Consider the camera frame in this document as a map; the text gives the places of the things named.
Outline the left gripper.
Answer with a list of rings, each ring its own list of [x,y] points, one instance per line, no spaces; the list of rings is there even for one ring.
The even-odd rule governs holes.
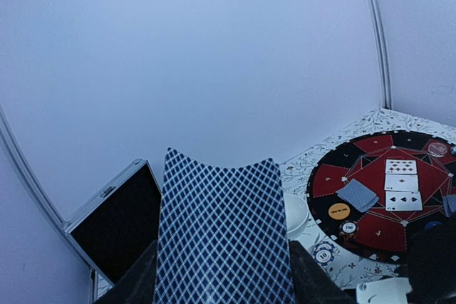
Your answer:
[[[455,228],[432,227],[416,234],[399,278],[356,288],[356,301],[344,293],[298,242],[289,241],[295,303],[454,303]]]

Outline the red chip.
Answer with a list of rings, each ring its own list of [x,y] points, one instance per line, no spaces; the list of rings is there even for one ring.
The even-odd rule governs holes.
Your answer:
[[[353,240],[358,235],[359,226],[356,221],[347,220],[339,226],[339,236],[345,241]]]

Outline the dealt cards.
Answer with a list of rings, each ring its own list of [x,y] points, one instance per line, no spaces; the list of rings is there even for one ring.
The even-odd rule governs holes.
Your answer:
[[[444,215],[446,217],[451,217],[456,213],[456,195],[451,194],[444,196],[442,198],[442,205],[444,210]]]
[[[361,213],[371,209],[379,200],[375,192],[355,179],[339,189],[336,194]]]

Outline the orange big blind button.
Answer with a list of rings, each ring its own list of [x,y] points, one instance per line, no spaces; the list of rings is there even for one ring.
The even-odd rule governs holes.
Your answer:
[[[339,202],[331,205],[328,209],[328,215],[331,219],[342,221],[347,219],[351,213],[349,205]]]

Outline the blue card deck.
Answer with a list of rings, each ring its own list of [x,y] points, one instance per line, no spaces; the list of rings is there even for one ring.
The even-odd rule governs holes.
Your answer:
[[[277,163],[222,168],[167,151],[153,300],[295,301]]]

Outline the blue small blind button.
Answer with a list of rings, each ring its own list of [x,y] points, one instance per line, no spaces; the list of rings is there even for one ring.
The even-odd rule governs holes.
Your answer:
[[[425,225],[425,230],[430,231],[433,229],[440,229],[443,227],[443,223],[440,221],[430,221]]]

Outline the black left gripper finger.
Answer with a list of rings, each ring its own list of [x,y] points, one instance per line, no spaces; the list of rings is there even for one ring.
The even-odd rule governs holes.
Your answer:
[[[157,272],[157,240],[154,240],[127,273],[95,304],[151,304]]]

